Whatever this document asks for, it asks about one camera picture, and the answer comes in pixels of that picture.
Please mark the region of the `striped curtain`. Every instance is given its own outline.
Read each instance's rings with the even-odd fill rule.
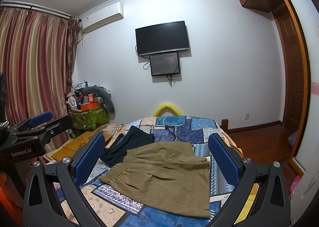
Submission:
[[[79,16],[71,16],[69,20],[68,36],[67,36],[67,50],[66,50],[66,86],[68,93],[72,88],[72,75],[74,72],[75,55],[77,52],[78,36],[80,32]]]
[[[0,9],[0,71],[7,80],[6,116],[11,125],[45,111],[67,114],[65,95],[68,20],[23,9]],[[46,150],[68,140],[64,132]]]

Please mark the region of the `orange box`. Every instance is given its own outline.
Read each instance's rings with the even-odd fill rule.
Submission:
[[[89,103],[93,103],[94,102],[93,94],[87,95],[87,98],[89,99]]]
[[[93,103],[86,103],[81,105],[81,110],[85,111],[85,110],[89,110],[89,109],[93,109],[93,108],[97,108],[98,107],[98,102],[93,102]]]

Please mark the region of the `air conditioner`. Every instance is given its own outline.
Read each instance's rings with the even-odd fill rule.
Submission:
[[[120,2],[101,8],[83,19],[83,32],[89,33],[104,25],[124,18],[123,5]]]

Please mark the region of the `wooden bed frame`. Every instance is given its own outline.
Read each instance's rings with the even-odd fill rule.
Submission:
[[[220,127],[224,130],[225,133],[228,131],[228,119],[222,119]]]

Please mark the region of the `white wall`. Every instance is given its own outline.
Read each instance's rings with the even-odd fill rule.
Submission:
[[[77,82],[79,82],[77,59],[75,59],[75,63],[74,63],[74,71],[72,74],[72,81],[73,81],[73,85],[75,85]]]
[[[124,19],[97,29],[78,45],[77,74],[112,91],[113,122],[151,116],[163,103],[183,114],[228,118],[230,128],[280,119],[282,67],[271,14],[239,0],[123,0]],[[190,51],[171,88],[151,77],[135,54],[135,29],[185,21]],[[249,120],[244,114],[250,113]]]
[[[311,0],[291,0],[298,14],[304,31],[312,82],[319,82],[319,13]],[[319,143],[319,97],[312,93],[310,96],[309,115],[304,137],[296,159],[307,169]]]

